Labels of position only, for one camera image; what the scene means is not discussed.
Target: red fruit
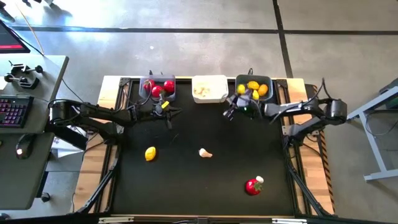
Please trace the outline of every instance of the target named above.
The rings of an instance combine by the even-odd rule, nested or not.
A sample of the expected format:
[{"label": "red fruit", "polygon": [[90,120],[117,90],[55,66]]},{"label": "red fruit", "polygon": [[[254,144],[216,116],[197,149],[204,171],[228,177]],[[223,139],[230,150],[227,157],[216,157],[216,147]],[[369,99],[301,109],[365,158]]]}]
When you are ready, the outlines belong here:
[{"label": "red fruit", "polygon": [[155,87],[155,81],[153,81],[153,80],[145,80],[144,89],[145,89],[146,92],[151,91],[153,87]]},{"label": "red fruit", "polygon": [[174,93],[174,82],[172,80],[167,80],[164,82],[164,90],[166,90],[167,93]]},{"label": "red fruit", "polygon": [[255,179],[248,180],[246,182],[246,192],[249,195],[257,195],[262,190],[262,183],[264,179],[260,176],[257,176]]},{"label": "red fruit", "polygon": [[161,86],[155,86],[152,88],[152,96],[160,97],[160,94],[163,92],[163,88]]}]

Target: rgb keyboard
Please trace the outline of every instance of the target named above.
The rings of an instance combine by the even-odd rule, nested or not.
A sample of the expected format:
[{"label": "rgb keyboard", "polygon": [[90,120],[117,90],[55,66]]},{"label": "rgb keyboard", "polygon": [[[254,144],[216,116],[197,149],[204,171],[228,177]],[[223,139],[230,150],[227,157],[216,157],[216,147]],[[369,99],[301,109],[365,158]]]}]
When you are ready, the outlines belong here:
[{"label": "rgb keyboard", "polygon": [[23,128],[32,103],[31,96],[0,95],[0,128]]}]

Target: gray desk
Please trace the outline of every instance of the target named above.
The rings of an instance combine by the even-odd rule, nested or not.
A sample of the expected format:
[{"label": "gray desk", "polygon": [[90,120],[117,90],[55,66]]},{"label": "gray desk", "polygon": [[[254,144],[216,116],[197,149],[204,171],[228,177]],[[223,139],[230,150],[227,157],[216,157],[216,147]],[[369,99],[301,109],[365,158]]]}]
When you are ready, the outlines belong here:
[{"label": "gray desk", "polygon": [[[66,56],[52,55],[30,55],[30,54],[1,54],[0,55],[0,76],[4,76],[11,70],[10,63],[24,63],[30,68],[38,65],[43,67],[43,74],[35,73],[34,75],[40,80],[34,90],[26,90],[21,88],[17,83],[8,83],[4,90],[0,90],[0,95],[16,95],[17,93],[29,93],[33,96],[52,100],[56,97],[61,84],[63,74],[67,67],[69,58]],[[34,99],[32,109],[27,118],[24,128],[0,128],[0,134],[11,133],[42,133],[48,120],[50,110],[47,103],[43,100]]]},{"label": "gray desk", "polygon": [[[26,92],[46,100],[56,97],[68,64],[68,57],[2,54],[0,55],[0,75],[9,72],[8,60],[12,63],[26,63],[31,68],[41,65],[45,72],[43,75],[37,74],[40,83],[34,90],[25,90],[8,83],[3,91],[0,90],[0,94],[15,95]],[[52,133],[43,133],[48,118],[47,103],[35,99],[25,128],[0,129],[0,141],[2,141],[2,146],[0,146],[0,210],[25,210],[32,206],[39,191],[54,138]],[[39,134],[35,139],[30,157],[19,160],[16,157],[15,146],[22,133]]]}]

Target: yellow fruit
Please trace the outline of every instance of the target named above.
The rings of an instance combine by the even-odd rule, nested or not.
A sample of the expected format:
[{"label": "yellow fruit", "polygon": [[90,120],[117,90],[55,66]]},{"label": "yellow fruit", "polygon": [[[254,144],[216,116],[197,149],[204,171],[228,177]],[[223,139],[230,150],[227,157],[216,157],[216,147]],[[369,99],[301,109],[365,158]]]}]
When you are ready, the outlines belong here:
[{"label": "yellow fruit", "polygon": [[260,98],[259,93],[257,92],[257,90],[253,91],[253,99],[254,100],[258,100]]},{"label": "yellow fruit", "polygon": [[259,84],[256,81],[250,81],[248,82],[248,88],[252,90],[258,90],[259,89]]},{"label": "yellow fruit", "polygon": [[244,94],[245,90],[246,90],[246,88],[244,87],[244,85],[242,85],[242,84],[238,85],[238,93],[239,94]]},{"label": "yellow fruit", "polygon": [[151,161],[155,158],[156,156],[156,148],[155,147],[149,147],[146,151],[145,151],[145,159],[146,161]]},{"label": "yellow fruit", "polygon": [[259,88],[259,95],[264,96],[268,92],[268,86],[266,84],[262,84]]}]

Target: concrete floor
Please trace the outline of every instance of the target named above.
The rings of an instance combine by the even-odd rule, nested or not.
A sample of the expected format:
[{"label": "concrete floor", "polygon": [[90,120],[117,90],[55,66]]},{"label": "concrete floor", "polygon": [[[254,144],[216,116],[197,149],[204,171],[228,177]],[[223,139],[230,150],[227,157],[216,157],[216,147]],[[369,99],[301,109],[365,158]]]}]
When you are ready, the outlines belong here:
[{"label": "concrete floor", "polygon": [[[35,2],[32,8],[20,6],[33,26],[44,27],[277,28],[271,0],[54,3],[52,8]],[[279,7],[284,29],[398,30],[395,0],[279,0]],[[12,4],[7,9],[16,17],[14,26],[24,25]],[[19,33],[36,45],[30,32]],[[46,54],[70,57],[65,81],[92,103],[98,99],[104,75],[145,75],[151,69],[175,75],[236,76],[252,67],[258,75],[286,77],[277,34],[38,32],[37,36]],[[325,77],[330,94],[347,102],[349,112],[397,78],[398,35],[286,35],[286,43],[293,76],[316,85]],[[74,98],[64,86],[58,97]],[[388,119],[391,123],[396,115]],[[378,139],[384,156],[393,163],[398,161],[393,151],[397,149],[396,131]],[[363,175],[378,168],[363,129],[344,124],[329,126],[325,132],[336,214],[396,222],[398,177],[365,183]],[[79,170],[76,160],[53,161],[52,167]],[[45,186],[54,195],[51,204],[35,201],[28,211],[7,212],[13,218],[67,213],[77,177],[76,172],[53,172]]]}]

